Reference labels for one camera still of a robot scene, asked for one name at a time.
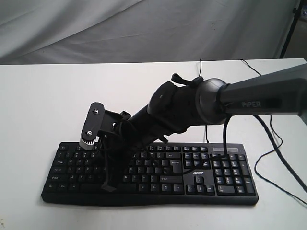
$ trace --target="enter key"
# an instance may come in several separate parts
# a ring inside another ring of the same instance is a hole
[[[182,166],[180,160],[171,160],[170,165],[173,166],[173,173],[182,173]]]

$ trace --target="keyboard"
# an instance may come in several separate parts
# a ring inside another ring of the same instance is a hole
[[[42,191],[45,202],[87,206],[157,204],[254,205],[255,183],[242,144],[153,143],[133,155],[117,190],[101,188],[105,176],[96,151],[62,142]]]

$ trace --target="white table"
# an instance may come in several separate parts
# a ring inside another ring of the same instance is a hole
[[[248,62],[261,74],[305,63]],[[79,141],[92,102],[134,114],[174,72],[193,79],[199,67],[198,62],[0,66],[0,230],[307,229],[306,209],[255,174],[259,202],[254,207],[78,207],[42,201],[41,190],[59,143]],[[201,75],[229,83],[257,76],[241,61],[203,62]],[[297,116],[281,115],[273,117],[273,126],[284,139],[282,153],[306,183],[307,127]],[[204,127],[191,127],[169,140],[202,142],[203,131]],[[227,133],[229,143],[244,144],[251,167],[272,149],[251,116],[232,118]],[[222,142],[222,126],[210,126],[208,139]],[[275,153],[259,164],[259,171],[307,200]]]

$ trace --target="piper logo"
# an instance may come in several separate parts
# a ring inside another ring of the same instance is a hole
[[[193,172],[194,175],[203,175],[203,172]]]
[[[250,108],[250,107],[258,108],[258,107],[261,107],[261,103],[260,101],[242,102],[242,107],[243,108]]]

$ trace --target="white backdrop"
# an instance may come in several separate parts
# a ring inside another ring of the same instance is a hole
[[[0,63],[277,58],[299,0],[0,0]]]

